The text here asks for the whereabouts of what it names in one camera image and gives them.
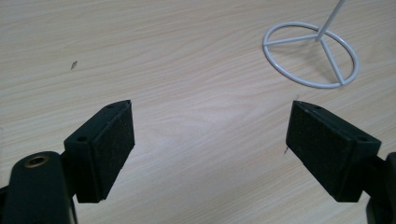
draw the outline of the wooden table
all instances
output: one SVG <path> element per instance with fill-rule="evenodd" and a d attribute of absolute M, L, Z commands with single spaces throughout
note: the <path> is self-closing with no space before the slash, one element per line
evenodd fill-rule
<path fill-rule="evenodd" d="M 262 52 L 273 25 L 322 24 L 336 2 L 1 1 L 0 186 L 18 160 L 62 153 L 100 108 L 131 99 L 134 150 L 107 200 L 77 204 L 79 223 L 365 223 L 368 195 L 337 203 L 285 137 L 298 99 L 380 139 L 381 158 L 396 148 L 396 1 L 341 9 L 331 30 L 361 61 L 343 88 L 290 81 Z M 274 51 L 302 77 L 335 81 L 315 44 Z"/>

